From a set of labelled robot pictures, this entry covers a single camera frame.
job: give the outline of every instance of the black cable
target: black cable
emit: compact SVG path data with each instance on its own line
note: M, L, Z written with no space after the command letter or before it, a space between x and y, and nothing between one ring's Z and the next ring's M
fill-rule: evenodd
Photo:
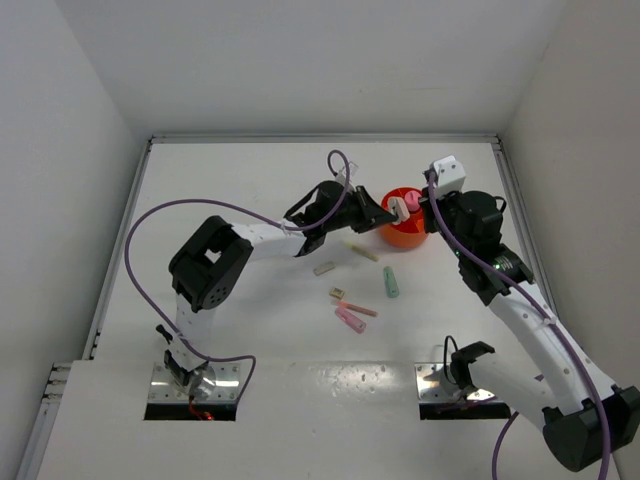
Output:
M507 209L507 201L504 199L504 197L501 197L499 195L496 195L493 198L496 199L496 200L502 200L502 206L500 207L500 213L504 213L504 211Z
M449 383L458 385L456 382L449 378L449 372L447 371L447 350L449 349L449 340L451 340L451 343L453 343L453 348L456 349L456 352L458 351L458 343L456 342L456 339L451 335L447 335L446 337L444 337L444 359L442 360L442 369L444 370L444 378L446 378Z

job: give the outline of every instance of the pink eraser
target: pink eraser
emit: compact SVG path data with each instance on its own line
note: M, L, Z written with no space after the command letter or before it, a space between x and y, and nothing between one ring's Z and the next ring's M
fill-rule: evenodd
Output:
M420 210L420 192L411 190L404 194L404 203L407 204L407 208L411 213L415 213Z
M349 325L353 330L357 333L364 332L364 329L367 328L367 324L364 320L360 320L353 313L349 312L346 308L338 307L336 308L337 317L342 320L344 323Z

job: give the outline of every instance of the green object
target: green object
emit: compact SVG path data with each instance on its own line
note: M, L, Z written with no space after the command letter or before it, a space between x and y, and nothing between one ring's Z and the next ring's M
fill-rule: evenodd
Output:
M393 274L391 267L384 267L382 270L384 275L384 286L387 289L387 297L396 298L400 295L400 289L398 288L398 282L396 282L396 276Z

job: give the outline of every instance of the gray wall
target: gray wall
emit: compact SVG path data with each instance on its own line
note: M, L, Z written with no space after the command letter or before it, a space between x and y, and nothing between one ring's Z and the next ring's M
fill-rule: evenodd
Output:
M57 0L145 134L502 130L564 0Z
M53 0L2 2L0 45L5 480L16 474L52 362L81 353L142 142Z
M568 327L640 386L640 3L570 2L506 147ZM640 441L617 459L640 477Z

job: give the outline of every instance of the white wall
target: white wall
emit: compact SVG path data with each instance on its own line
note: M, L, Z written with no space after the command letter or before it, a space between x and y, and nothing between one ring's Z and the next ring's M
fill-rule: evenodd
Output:
M640 387L640 3L570 2L506 134L560 314ZM617 455L640 476L640 438Z
M564 0L57 0L145 134L502 130Z
M0 479L51 364L81 354L142 142L53 0L0 15Z

